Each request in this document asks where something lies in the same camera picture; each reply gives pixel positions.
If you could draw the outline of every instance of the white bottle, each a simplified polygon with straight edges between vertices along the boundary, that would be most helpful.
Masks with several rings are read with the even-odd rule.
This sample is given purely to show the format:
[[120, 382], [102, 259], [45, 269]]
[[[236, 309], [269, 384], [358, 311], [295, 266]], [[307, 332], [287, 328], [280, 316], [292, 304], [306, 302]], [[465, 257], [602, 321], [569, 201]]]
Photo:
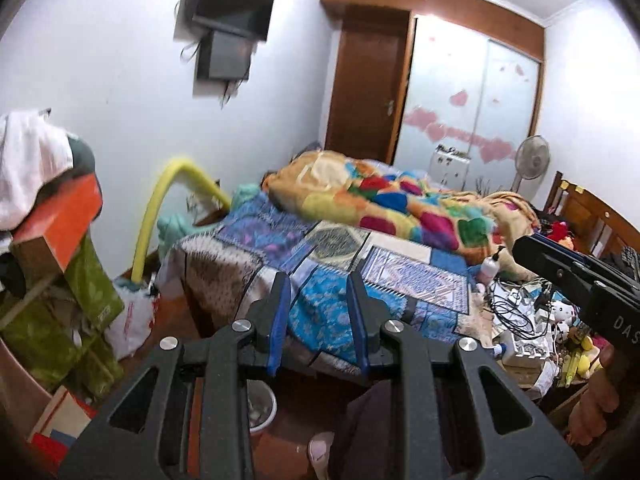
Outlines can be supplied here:
[[493, 256], [487, 256], [482, 265], [480, 271], [476, 276], [476, 281], [488, 286], [489, 283], [495, 278], [495, 275], [500, 271], [500, 263], [498, 263], [498, 255], [504, 247], [498, 247], [498, 251]]

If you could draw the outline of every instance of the blue gripper pad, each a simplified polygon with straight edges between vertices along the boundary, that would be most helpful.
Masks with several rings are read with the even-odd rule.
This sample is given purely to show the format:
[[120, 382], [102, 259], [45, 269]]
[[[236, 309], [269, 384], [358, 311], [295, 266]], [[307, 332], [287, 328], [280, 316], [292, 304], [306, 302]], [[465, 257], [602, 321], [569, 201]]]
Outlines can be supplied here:
[[267, 373], [274, 377], [280, 362], [282, 361], [282, 346], [287, 335], [287, 321], [289, 320], [289, 309], [291, 307], [291, 280], [284, 272], [276, 274], [270, 292], [270, 301], [277, 298], [278, 309], [273, 316], [273, 324], [269, 334], [269, 357], [267, 359]]
[[367, 333], [362, 319], [362, 311], [360, 310], [361, 295], [357, 293], [357, 288], [359, 287], [366, 294], [362, 278], [360, 278], [360, 283], [356, 284], [350, 274], [347, 277], [347, 308], [349, 309], [351, 333], [353, 333], [353, 347], [356, 351], [356, 361], [362, 371], [362, 375], [367, 377], [369, 374], [369, 353], [367, 351]]

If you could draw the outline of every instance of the metal screw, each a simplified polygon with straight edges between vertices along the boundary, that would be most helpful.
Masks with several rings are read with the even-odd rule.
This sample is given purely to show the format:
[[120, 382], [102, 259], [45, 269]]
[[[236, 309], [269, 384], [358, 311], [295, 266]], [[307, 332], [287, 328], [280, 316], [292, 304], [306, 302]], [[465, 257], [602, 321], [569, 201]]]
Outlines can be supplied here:
[[463, 337], [460, 341], [458, 341], [458, 346], [462, 348], [465, 352], [472, 352], [476, 348], [478, 348], [478, 343], [475, 339], [470, 337]]
[[231, 328], [234, 329], [234, 332], [247, 332], [251, 330], [251, 321], [248, 319], [238, 319], [232, 323]]
[[402, 330], [404, 330], [404, 325], [402, 324], [402, 321], [398, 321], [396, 319], [390, 319], [385, 323], [385, 330], [387, 332], [393, 332], [397, 334], [399, 332], [402, 332]]
[[162, 350], [173, 350], [178, 346], [178, 339], [174, 336], [164, 337], [160, 341], [160, 348]]

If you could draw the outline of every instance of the pink slipper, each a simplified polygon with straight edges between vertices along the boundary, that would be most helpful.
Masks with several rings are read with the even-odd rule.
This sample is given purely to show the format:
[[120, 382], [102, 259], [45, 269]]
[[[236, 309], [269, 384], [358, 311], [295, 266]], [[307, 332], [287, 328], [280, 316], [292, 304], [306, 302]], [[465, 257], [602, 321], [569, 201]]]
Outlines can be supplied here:
[[327, 431], [313, 436], [306, 447], [309, 462], [311, 462], [318, 480], [329, 480], [329, 450], [333, 443], [334, 434]]

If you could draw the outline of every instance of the fan stand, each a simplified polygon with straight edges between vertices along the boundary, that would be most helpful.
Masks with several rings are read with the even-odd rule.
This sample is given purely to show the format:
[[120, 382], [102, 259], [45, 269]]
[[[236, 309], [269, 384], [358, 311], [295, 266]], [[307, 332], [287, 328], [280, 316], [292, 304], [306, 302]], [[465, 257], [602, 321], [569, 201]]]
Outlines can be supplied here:
[[520, 189], [520, 184], [522, 183], [522, 175], [516, 171], [516, 178], [513, 179], [513, 184], [511, 184], [511, 190], [513, 192], [518, 192]]

